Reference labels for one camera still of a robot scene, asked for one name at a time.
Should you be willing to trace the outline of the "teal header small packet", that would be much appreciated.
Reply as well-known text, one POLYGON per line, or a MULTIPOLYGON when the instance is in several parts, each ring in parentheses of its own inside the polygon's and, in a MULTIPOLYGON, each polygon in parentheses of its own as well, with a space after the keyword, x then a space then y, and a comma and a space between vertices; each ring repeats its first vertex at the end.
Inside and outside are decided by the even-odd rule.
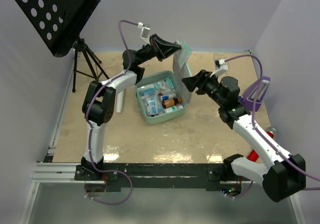
POLYGON ((155 82, 154 84, 155 89, 158 92, 170 92, 175 88, 171 78, 166 77, 165 79, 162 79, 160 81, 155 82))

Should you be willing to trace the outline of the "brown bottle orange cap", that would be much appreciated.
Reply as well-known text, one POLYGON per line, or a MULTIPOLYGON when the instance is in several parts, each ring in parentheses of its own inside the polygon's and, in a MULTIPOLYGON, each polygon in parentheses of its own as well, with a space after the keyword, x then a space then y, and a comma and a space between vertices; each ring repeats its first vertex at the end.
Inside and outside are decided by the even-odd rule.
POLYGON ((168 99, 168 100, 164 100, 161 103, 162 103, 162 106, 164 108, 168 108, 168 107, 175 106, 176 104, 181 104, 182 103, 182 98, 181 97, 171 98, 171 99, 168 99))

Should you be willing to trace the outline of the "mint green medicine case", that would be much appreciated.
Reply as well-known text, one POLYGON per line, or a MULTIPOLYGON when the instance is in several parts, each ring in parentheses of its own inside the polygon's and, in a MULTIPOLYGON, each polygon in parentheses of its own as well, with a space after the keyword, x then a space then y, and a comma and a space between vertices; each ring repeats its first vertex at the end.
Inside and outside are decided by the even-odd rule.
POLYGON ((192 93, 182 82, 191 77, 188 59, 191 48, 185 41, 176 41, 181 50, 173 55, 172 71, 145 76, 135 87, 137 109, 148 124, 158 124, 185 114, 192 93))

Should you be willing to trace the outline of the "green dotted plaster packet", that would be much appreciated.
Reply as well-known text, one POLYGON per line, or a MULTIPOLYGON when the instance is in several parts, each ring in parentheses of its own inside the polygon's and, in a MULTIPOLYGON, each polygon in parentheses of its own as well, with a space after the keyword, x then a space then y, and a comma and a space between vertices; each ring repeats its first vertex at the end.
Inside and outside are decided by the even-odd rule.
POLYGON ((186 42, 181 42, 180 46, 181 50, 178 54, 178 64, 182 68, 191 56, 192 50, 186 42))

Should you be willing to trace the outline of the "white green label bottle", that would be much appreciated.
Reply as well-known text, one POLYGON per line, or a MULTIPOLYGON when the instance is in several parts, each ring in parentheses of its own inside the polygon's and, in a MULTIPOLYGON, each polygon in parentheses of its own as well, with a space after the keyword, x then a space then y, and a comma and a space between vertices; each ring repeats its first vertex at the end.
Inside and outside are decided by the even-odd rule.
POLYGON ((175 105, 175 106, 172 106, 172 107, 165 108, 164 111, 165 111, 165 113, 171 113, 173 111, 177 111, 177 110, 182 109, 182 108, 183 108, 183 105, 175 105))

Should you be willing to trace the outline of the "blue white swab packet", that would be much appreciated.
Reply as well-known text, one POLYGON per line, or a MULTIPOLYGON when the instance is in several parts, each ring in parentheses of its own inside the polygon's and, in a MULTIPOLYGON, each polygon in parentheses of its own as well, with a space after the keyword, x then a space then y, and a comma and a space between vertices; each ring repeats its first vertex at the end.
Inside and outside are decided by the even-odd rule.
POLYGON ((162 114, 162 106, 156 97, 148 97, 143 100, 146 115, 149 117, 162 114))

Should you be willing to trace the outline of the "large blue mask packet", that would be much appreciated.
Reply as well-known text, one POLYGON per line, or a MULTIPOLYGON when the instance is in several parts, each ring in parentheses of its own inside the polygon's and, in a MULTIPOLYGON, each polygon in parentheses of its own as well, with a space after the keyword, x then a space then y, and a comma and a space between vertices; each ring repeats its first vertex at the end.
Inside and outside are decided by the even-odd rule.
POLYGON ((153 85, 142 86, 137 89, 140 99, 154 97, 156 95, 156 89, 153 85))

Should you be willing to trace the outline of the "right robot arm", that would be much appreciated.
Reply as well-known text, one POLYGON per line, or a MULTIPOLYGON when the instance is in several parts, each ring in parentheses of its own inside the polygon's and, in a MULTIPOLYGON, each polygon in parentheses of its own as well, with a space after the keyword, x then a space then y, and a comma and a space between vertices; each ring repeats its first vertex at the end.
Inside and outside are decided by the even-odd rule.
POLYGON ((261 185, 267 196, 279 202, 306 187, 304 158, 292 155, 277 144, 252 119, 250 111, 239 102, 238 80, 225 76, 219 80, 213 73, 201 70, 197 75, 183 78, 190 92, 206 94, 218 106, 221 120, 239 134, 259 155, 261 164, 239 154, 224 160, 223 175, 228 180, 245 177, 261 185))

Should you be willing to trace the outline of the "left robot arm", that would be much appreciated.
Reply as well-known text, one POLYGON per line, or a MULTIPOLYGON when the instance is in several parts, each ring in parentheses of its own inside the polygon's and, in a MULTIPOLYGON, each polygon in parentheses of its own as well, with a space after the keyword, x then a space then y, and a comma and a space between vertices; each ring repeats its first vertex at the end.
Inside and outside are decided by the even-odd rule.
POLYGON ((170 43, 153 34, 149 37, 149 43, 139 50, 126 49, 123 52, 123 70, 119 74, 104 82, 90 83, 82 105, 88 134, 80 166, 92 180, 103 176, 104 133, 106 124, 114 114, 118 94, 142 80, 145 68, 140 64, 153 58, 161 62, 181 49, 177 42, 170 43))

